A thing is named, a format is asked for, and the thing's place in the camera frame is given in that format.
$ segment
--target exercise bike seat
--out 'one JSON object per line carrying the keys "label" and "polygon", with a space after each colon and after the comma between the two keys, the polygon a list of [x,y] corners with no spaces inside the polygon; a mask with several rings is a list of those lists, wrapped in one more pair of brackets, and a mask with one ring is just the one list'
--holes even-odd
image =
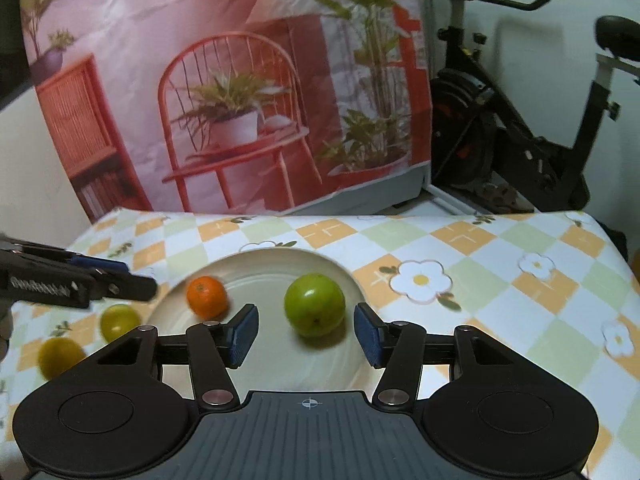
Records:
{"label": "exercise bike seat", "polygon": [[616,57],[640,61],[640,23],[621,16],[602,16],[596,20],[596,43]]}

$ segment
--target beige plate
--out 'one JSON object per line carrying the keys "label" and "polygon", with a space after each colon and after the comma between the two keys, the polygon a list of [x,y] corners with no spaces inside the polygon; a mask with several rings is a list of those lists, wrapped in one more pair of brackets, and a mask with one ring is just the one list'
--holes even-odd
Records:
{"label": "beige plate", "polygon": [[[297,336],[284,315],[284,295],[302,274],[320,272],[336,281],[344,293],[344,323],[320,339]],[[193,278],[214,276],[226,287],[231,306],[227,321],[245,303],[258,307],[260,330],[244,364],[229,370],[238,395],[249,390],[327,391],[357,389],[370,396],[376,374],[369,367],[353,333],[354,306],[364,294],[347,270],[317,253],[291,248],[265,248],[222,258],[176,286],[162,300],[148,323],[160,335],[182,334],[201,320],[189,309],[185,288]],[[187,367],[164,366],[162,380],[185,398],[193,399]]]}

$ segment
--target flower pot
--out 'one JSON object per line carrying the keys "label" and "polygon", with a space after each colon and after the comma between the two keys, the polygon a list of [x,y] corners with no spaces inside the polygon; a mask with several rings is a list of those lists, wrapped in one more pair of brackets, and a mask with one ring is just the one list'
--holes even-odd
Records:
{"label": "flower pot", "polygon": [[409,154],[405,154],[389,164],[368,170],[348,171],[343,164],[333,168],[326,176],[325,182],[329,191],[336,191],[346,187],[364,184],[377,178],[389,176],[392,173],[405,170],[409,167]]}
{"label": "flower pot", "polygon": [[55,73],[60,72],[62,55],[62,50],[50,48],[29,66],[31,80],[35,86],[45,82]]}
{"label": "flower pot", "polygon": [[219,123],[211,123],[209,142],[218,144],[221,149],[234,148],[258,140],[258,112],[234,117]]}

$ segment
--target purple flower pot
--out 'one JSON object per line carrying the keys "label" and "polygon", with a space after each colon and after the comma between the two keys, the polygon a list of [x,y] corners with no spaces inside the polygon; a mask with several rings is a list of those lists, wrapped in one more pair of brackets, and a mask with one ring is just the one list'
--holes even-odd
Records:
{"label": "purple flower pot", "polygon": [[60,49],[50,48],[29,65],[31,80],[35,86],[45,82],[60,71],[62,68],[62,53],[63,51]]}

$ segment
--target potted plant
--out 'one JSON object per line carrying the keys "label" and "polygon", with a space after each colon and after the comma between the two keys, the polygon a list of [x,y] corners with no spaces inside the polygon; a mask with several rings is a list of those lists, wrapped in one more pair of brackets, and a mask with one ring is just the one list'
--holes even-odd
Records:
{"label": "potted plant", "polygon": [[75,41],[68,30],[58,30],[49,34],[51,47],[44,53],[38,42],[40,20],[49,6],[56,0],[20,0],[20,20],[22,29],[30,38],[36,56],[31,65],[34,84],[40,84],[62,68],[62,53]]}
{"label": "potted plant", "polygon": [[342,116],[345,138],[326,144],[320,158],[340,164],[328,173],[328,182],[345,187],[380,178],[408,164],[409,144],[402,136],[398,117],[404,106],[401,82],[393,67],[399,31],[391,14],[393,0],[316,0],[334,18],[346,20],[359,45],[353,51],[356,64],[369,75],[359,81],[377,118],[348,110]]}
{"label": "potted plant", "polygon": [[48,34],[48,38],[50,47],[29,67],[34,85],[39,85],[60,71],[63,53],[76,41],[76,38],[66,29]]}
{"label": "potted plant", "polygon": [[367,117],[359,110],[348,110],[344,139],[325,143],[318,158],[338,164],[327,174],[331,190],[356,186],[382,178],[408,166],[406,141],[398,136],[398,117]]}
{"label": "potted plant", "polygon": [[258,115],[263,105],[289,91],[253,73],[211,73],[206,84],[190,87],[196,106],[174,119],[183,121],[196,152],[207,146],[222,149],[258,139]]}

